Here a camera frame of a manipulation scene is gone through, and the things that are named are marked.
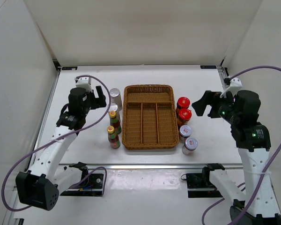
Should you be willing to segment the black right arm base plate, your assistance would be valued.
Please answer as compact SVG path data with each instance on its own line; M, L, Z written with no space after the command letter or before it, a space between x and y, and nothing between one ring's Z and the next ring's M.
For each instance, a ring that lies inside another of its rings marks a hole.
M186 182L188 198L222 198L214 185L204 181L201 173L185 173L180 179Z

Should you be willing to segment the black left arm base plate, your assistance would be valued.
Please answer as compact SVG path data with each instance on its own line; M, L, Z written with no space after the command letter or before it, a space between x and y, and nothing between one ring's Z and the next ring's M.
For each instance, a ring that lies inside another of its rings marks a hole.
M105 192L107 170L99 167L78 187L62 192L61 196L102 197Z

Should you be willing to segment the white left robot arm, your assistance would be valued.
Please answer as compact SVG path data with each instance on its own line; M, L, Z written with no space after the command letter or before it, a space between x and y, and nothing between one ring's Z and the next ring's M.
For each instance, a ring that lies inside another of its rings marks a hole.
M63 106L52 143L46 146L34 164L26 171L18 173L15 181L21 203L50 211L61 193L69 188L83 188L89 183L86 164L78 162L64 168L60 174L56 170L65 152L76 139L86 123L90 110L106 107L106 97L101 86L96 86L98 96L82 87L70 90L68 103Z

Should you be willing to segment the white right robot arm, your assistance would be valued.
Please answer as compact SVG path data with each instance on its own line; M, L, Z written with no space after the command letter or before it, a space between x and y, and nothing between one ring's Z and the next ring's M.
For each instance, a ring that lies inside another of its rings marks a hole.
M210 118L223 118L230 124L243 165L245 191L235 185L221 164L206 165L201 183L208 188L215 186L231 203L232 225L281 225L268 169L273 161L270 134L266 126L258 122L259 95L240 90L235 95L229 91L222 97L221 92L207 90L192 107L197 116L202 116L208 105L211 106Z

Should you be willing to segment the red-lid sauce jar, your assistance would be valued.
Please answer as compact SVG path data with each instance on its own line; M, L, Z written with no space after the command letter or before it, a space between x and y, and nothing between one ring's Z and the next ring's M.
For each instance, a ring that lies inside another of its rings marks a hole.
M177 125L180 128L183 125L187 125L188 121L192 117L192 111L189 109L181 109L177 116Z
M188 109L190 104L191 104L191 102L190 102L189 98L187 98L187 97L180 97L177 100L176 114L178 115L179 111L181 109Z

